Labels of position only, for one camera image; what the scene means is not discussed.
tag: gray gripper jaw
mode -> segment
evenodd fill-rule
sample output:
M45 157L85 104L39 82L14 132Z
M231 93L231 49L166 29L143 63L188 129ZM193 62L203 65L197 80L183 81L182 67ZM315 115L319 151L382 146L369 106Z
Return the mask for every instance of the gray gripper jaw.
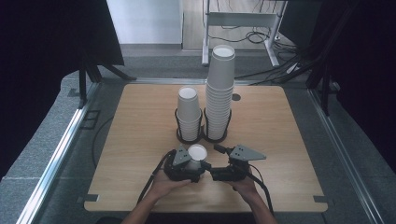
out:
M230 154L230 158L239 160L239 161L258 161L265 160L267 157L251 148L237 145Z
M186 150L186 148L184 148L182 145L180 145L177 149L174 161L173 161L173 165L177 166L183 162L189 161L191 160L191 156L189 154L189 152Z

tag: wrist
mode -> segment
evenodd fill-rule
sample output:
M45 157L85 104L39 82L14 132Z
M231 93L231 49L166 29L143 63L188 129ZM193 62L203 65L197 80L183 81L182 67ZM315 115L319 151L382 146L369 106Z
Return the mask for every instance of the wrist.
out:
M257 191L246 192L242 195L242 198L248 204L262 201L262 196Z
M146 196L143 198L143 200L148 201L149 203L156 203L161 199L161 196L159 194L156 194L153 191L148 191Z

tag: black metal cup holder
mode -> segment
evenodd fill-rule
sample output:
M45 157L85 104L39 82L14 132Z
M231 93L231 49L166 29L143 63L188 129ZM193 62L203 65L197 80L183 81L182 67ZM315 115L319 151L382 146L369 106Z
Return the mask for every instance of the black metal cup holder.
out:
M209 125L210 124L209 124L209 120L207 119L206 108L205 108L204 115L205 115L206 125L205 125L205 127L202 126L202 130L201 130L203 138L209 143L220 143L220 142L224 141L224 139L227 137L227 129L228 129L228 125L230 124L232 113L233 113L233 111L230 109L230 116L228 117L227 126L225 127L225 130L224 130L224 135L220 139L210 139L209 138Z
M186 141L186 140L183 139L183 134L180 131L180 122L179 122L178 117L177 117L177 109L175 110L175 118L176 118L176 122L177 122L176 136L177 136L178 141L180 141L181 143L186 144L186 145L193 145L193 144L195 144L195 143L197 143L197 142L199 142L201 140L201 138L202 138L202 135L201 135L201 132L202 132L201 121L202 121L203 113L202 113L202 109L200 109L200 110L201 110L201 116L199 117L197 138L195 140L192 140L192 141Z

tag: electrical cable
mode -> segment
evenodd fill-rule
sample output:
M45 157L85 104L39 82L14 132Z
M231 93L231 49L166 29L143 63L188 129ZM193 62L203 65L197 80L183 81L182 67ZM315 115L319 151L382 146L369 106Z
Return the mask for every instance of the electrical cable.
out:
M257 76L257 75L261 75L261 74L265 74L265 73L268 73L268 72L279 70L280 68L284 67L289 62L292 62L292 60L295 59L296 57L297 57L297 55L293 56L291 59L287 60L285 63L282 63L280 66L272 68L270 70L266 70L266 71L263 71L263 72L257 72L257 73L253 73L253 74L248 74L248 75L242 75L240 77L235 77L235 78L253 77L253 76Z
M259 173L260 179L262 180L262 182L264 182L264 179L262 179L262 173L260 173L259 169L257 169L257 167L252 164L249 164L249 166L253 167L257 171L257 173Z
M273 13L274 13L274 11L275 11L276 2L277 2L277 1L275 1L275 3L274 3Z
M276 42L276 44L277 45L283 45L283 46L286 46L286 47L297 48L297 46L295 46L295 45L288 45L288 44L283 44L283 43L279 43L279 42Z
M219 6L219 0L217 0L218 3L218 12L220 12L220 6ZM230 8L231 11L233 11L233 9L231 8L231 3L230 0L228 0L228 7ZM233 26L233 27L224 27L221 26L221 28L223 28L224 30L232 30L232 29L236 29L239 28L240 26Z
M212 35L208 35L208 36L210 38L212 38L212 39L224 40L224 41L227 41L227 42L230 42L230 43L242 42L244 40L247 40L247 41L249 41L252 44L261 44L267 38L269 38L269 35L267 35L265 33L254 31L254 27L253 27L252 31L246 33L245 38L242 38L242 39L239 39L239 40L230 40L230 39L225 39L225 38L212 36ZM260 40L259 41L252 40L251 37L253 37L253 36L257 36Z
M157 167L154 169L154 171L152 172L151 176L148 179L148 182L146 183L146 186L143 188L142 192L140 193L139 199L137 200L137 203L140 203L143 199L143 197L145 196L146 192L149 189L149 186L151 185L152 181L154 180L155 175L158 173L158 171L160 171L161 167L163 166L163 162L172 154L172 153L176 153L175 149L170 150L169 152L166 153L166 155L160 160L160 162L158 163Z
M283 83L282 79L284 79L284 78L286 78L286 77L289 77L290 74L286 74L286 75L281 76L281 77L274 77L274 78L271 78L271 79L265 79L265 80L263 80L263 81L251 83L251 84L249 84L249 86L256 86L256 85L262 84L262 83L264 83L264 82L269 82L269 81L275 82L275 83Z
M268 188L265 186L264 182L261 181L259 178L257 178L255 175L253 175L251 172L248 172L244 169L242 169L239 166L235 166L238 170L242 171L245 173L245 175L247 175L250 179L252 179L254 182L256 182L257 184L260 185L260 187L262 188L262 190L264 190L265 193L265 197L267 198L267 203L268 203L268 209L270 210L271 214L274 215L274 208L272 206L272 201L271 201L271 195L270 195L270 191L268 190Z
M297 52L299 51L299 50L293 49L293 48L281 47L281 46L279 46L277 43L275 43L274 46L275 46L276 49L285 50L285 51L287 51L287 52L289 52L289 53L295 53L295 54L297 54Z
M269 77L271 77L272 75L274 75L274 74L276 74L276 73L284 73L284 72L286 72L286 70L287 69L285 69L285 70L283 70L283 71L277 71L277 72L275 72L275 73L273 73L273 74L270 74L265 80L263 80L263 81L259 81L259 82L255 82L255 83L251 83L251 84L249 84L249 86L257 86L257 85L259 85L259 84L262 84L262 83L264 83L264 82L273 82L273 81L275 81L275 80L277 80L277 79L280 79L280 78L282 78L282 77L286 77L286 76L288 76L289 74L287 74L287 75L285 75L285 76L282 76L282 77L274 77L274 78L269 78Z
M98 131L96 132L95 136L94 136L93 139L92 139L91 156L92 156L92 163L93 163L93 166L95 167L95 169L96 169L96 166L97 166L97 163L96 163L96 160L95 160L95 142L96 142L96 138L98 137L99 132L103 129L103 127L105 127L105 125L106 125L107 123L109 123L109 122L110 122L111 120L113 120L113 119L114 119L114 116L111 117L111 118L109 118L108 120L106 120L106 121L99 127Z
M256 7L259 5L260 2L262 2L262 4L263 4L264 0L259 0L259 1L257 2L256 6L254 6L253 10L251 10L251 12L254 12L254 9L256 9ZM260 5L259 12L262 11L262 4Z
M285 51L280 51L280 52L278 52L276 54L276 57L278 59L280 59L281 61L283 61L283 62L292 62L294 58L292 58L292 60L291 59L286 59L283 56L281 56L282 54L294 54L295 57L298 57L297 53L293 53L293 52L289 52L289 51L286 51L286 52Z

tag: wooden table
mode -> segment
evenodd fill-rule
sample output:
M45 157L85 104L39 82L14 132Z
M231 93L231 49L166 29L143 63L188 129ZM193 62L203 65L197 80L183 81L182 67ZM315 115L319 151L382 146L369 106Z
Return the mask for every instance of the wooden table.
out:
M162 155L180 143L176 137L177 93L181 85L127 85L112 122L89 194L89 211L131 211ZM194 86L205 108L205 85ZM238 144L264 153L251 161L262 173L277 212L323 212L326 203L303 139L280 87L235 86L240 101L232 102L233 117L225 147ZM227 166L228 157L201 140L213 167ZM265 200L263 190L259 190ZM239 194L206 172L197 184L176 189L161 199L155 212L249 212Z

